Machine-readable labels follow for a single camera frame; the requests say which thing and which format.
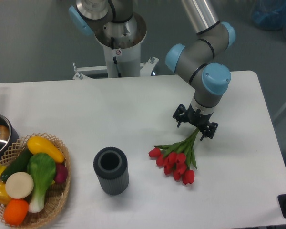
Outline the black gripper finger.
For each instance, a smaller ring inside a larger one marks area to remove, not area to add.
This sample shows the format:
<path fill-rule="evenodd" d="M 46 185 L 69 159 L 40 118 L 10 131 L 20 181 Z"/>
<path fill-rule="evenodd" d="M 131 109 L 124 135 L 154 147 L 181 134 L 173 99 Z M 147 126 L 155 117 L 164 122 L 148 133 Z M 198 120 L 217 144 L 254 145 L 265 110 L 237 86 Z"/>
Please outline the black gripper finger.
<path fill-rule="evenodd" d="M 187 109 L 183 104 L 179 104 L 173 114 L 173 119 L 176 120 L 177 127 L 180 127 L 181 123 L 188 123 Z"/>
<path fill-rule="evenodd" d="M 200 141 L 203 141 L 204 138 L 210 138 L 213 139 L 216 130 L 218 128 L 218 123 L 216 122 L 207 122 L 205 124 L 199 125 L 198 129 L 202 133 L 202 137 L 200 138 Z"/>

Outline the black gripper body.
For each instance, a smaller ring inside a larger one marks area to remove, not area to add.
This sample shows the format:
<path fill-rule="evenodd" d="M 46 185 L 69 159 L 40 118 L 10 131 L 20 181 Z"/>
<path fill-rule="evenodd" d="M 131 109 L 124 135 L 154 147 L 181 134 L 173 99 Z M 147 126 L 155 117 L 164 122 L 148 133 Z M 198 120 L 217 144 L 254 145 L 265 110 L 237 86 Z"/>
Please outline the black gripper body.
<path fill-rule="evenodd" d="M 201 113 L 200 109 L 195 111 L 191 106 L 188 107 L 185 113 L 186 122 L 194 125 L 195 127 L 198 127 L 200 131 L 207 129 L 211 116 L 212 113 L 205 115 Z"/>

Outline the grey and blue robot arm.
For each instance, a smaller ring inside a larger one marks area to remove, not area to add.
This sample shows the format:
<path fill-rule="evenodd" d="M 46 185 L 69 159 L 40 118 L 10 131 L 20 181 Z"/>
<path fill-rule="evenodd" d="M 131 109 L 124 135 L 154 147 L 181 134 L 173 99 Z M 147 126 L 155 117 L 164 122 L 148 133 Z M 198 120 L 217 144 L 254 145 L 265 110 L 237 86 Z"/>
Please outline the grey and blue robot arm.
<path fill-rule="evenodd" d="M 183 0 L 182 6 L 197 40 L 191 46 L 173 46 L 165 64 L 195 93 L 190 105 L 178 106 L 173 117 L 178 123 L 194 125 L 203 137 L 213 138 L 218 124 L 210 122 L 210 117 L 231 81 L 229 69 L 213 59 L 234 43 L 235 30 L 229 23 L 220 22 L 208 0 Z M 108 77 L 141 75 L 140 45 L 147 28 L 143 18 L 133 11 L 132 1 L 78 0 L 68 12 L 78 30 L 94 35 L 103 46 Z"/>

